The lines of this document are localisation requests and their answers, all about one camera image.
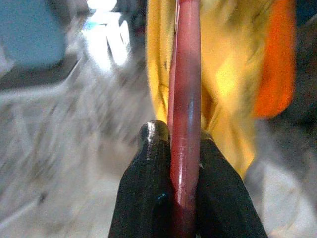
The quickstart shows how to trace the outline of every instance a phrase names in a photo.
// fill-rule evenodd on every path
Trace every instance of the blurred background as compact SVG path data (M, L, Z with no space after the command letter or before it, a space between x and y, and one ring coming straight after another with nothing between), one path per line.
M0 2L0 237L107 237L139 129L155 119L146 4ZM294 100L256 121L245 178L272 238L317 237L317 3L296 10Z

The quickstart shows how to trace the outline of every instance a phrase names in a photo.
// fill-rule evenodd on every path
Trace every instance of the concrete floor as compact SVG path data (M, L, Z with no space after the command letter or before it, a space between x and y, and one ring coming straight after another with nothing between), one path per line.
M118 66L106 35L70 33L68 51L84 49L88 61L65 94L0 107L0 237L107 237L120 177L154 113L144 45ZM269 237L316 238L316 128L278 117L257 130L245 184Z

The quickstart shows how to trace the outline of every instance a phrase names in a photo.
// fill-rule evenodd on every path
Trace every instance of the yellow jacket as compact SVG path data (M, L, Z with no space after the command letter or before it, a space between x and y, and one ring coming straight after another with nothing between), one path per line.
M272 0L202 0L202 128L243 177L255 155L253 108ZM156 117L167 122L175 1L150 0L147 70Z

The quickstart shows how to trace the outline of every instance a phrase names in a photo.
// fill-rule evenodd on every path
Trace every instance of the red pipe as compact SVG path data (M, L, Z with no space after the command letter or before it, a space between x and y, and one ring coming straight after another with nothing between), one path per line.
M174 237L195 237L200 160L200 0L180 0L172 123L171 179Z

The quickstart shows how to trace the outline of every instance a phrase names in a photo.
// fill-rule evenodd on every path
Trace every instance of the orange fabric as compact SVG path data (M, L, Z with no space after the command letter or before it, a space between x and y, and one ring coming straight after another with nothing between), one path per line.
M295 81L295 3L276 0L270 19L256 117L273 117L292 101Z

